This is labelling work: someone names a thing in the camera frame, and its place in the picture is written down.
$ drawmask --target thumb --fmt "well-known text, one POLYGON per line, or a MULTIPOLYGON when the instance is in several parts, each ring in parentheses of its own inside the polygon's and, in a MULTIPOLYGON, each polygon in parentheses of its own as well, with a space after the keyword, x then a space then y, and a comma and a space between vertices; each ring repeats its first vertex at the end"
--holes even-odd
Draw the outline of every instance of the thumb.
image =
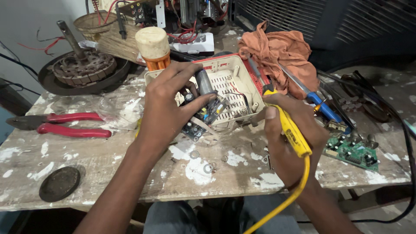
POLYGON ((183 106, 182 110, 185 112, 187 119, 190 119, 197 111, 201 110, 202 107, 207 105, 208 102, 214 100, 216 97, 216 94, 199 96, 197 99, 183 106))
POLYGON ((269 145, 281 143, 282 124, 280 123, 279 110, 275 107, 267 107, 265 113, 264 131, 269 145))

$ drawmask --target yellow soldering iron handle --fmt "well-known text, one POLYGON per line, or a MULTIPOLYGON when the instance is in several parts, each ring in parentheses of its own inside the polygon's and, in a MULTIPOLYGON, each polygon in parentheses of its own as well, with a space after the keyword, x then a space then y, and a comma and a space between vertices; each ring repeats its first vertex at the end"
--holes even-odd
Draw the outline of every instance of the yellow soldering iron handle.
MULTIPOLYGON (((263 95, 270 95, 275 93, 277 93, 277 90, 274 88, 273 91, 270 89, 265 89, 263 95)), ((267 106, 273 106, 279 110, 280 122, 282 123, 283 132, 295 150, 296 155, 299 158, 310 156, 312 154, 312 150, 300 132, 299 128, 296 126, 295 122, 293 122, 290 115, 277 105, 267 103, 267 106)))

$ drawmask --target round rubber pad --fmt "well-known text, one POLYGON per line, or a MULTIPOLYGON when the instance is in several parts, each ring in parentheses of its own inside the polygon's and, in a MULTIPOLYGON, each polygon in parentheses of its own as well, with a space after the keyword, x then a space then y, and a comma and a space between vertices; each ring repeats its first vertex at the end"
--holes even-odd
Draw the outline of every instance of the round rubber pad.
POLYGON ((63 167, 52 172, 42 182, 39 196, 45 202, 57 202, 69 196, 79 185, 81 175, 78 169, 63 167))

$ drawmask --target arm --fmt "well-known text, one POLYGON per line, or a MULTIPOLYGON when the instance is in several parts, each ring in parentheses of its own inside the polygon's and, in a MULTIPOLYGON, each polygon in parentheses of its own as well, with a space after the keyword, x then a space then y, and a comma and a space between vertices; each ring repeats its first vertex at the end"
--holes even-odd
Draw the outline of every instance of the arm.
MULTIPOLYGON (((263 100, 266 103, 279 105, 288 112, 312 149, 309 179, 296 202, 309 217, 316 230, 321 234, 361 233, 315 179, 315 171, 329 133, 315 122, 313 108, 302 101, 282 94, 266 95, 263 100)), ((292 190, 300 181, 304 162, 296 156, 282 137, 282 126, 277 108, 266 109, 265 132, 270 162, 285 186, 292 190)))
POLYGON ((115 175, 74 233, 125 233, 150 171, 186 122, 216 95, 178 107, 176 93, 202 64, 173 63, 146 87, 139 135, 115 175))

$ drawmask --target paint-stained table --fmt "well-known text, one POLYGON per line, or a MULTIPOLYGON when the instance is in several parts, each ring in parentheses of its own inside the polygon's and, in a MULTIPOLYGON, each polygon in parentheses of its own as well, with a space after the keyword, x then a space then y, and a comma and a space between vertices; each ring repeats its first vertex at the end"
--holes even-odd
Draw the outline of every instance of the paint-stained table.
MULTIPOLYGON (((122 115, 126 110, 140 111, 144 105, 144 73, 129 75, 124 85, 104 96, 115 104, 122 115)), ((381 95, 391 102, 410 123, 416 122, 416 106, 410 92, 414 84, 402 79, 394 84, 377 86, 381 95)), ((100 97, 83 95, 62 97, 45 92, 28 115, 92 112, 100 97)), ((344 189, 410 183, 410 168, 404 137, 397 123, 376 124, 364 114, 350 114, 362 134, 374 133, 380 144, 377 156, 380 173, 365 171, 333 158, 322 156, 316 178, 325 188, 344 189)), ((71 127, 102 127, 110 129, 108 139, 77 139, 35 131, 14 130, 0 147, 0 210, 47 209, 91 206, 117 170, 124 153, 134 140, 136 131, 112 129, 105 122, 79 121, 63 124, 71 127), (79 187, 69 197, 54 203, 39 198, 39 187, 52 171, 73 166, 82 177, 79 187)), ((140 201, 169 201, 213 197, 230 197, 274 193, 283 188, 278 176, 263 160, 266 138, 262 125, 246 126, 232 134, 215 137, 204 135, 194 143, 183 135, 171 145, 151 171, 140 201), (197 150, 199 158, 189 152, 197 150), (216 163, 216 172, 207 174, 203 166, 216 163)))

